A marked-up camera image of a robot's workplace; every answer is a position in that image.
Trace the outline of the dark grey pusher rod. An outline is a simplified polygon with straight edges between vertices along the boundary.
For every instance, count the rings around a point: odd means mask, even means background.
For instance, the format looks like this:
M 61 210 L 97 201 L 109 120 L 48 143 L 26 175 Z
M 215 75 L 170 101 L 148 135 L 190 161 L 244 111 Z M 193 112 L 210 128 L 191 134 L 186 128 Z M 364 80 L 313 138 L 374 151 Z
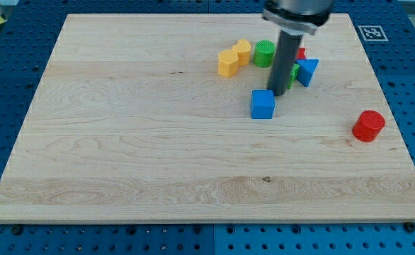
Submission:
M 268 89 L 273 92 L 274 96 L 282 96 L 287 90 L 301 41 L 302 34 L 280 31 L 268 78 Z

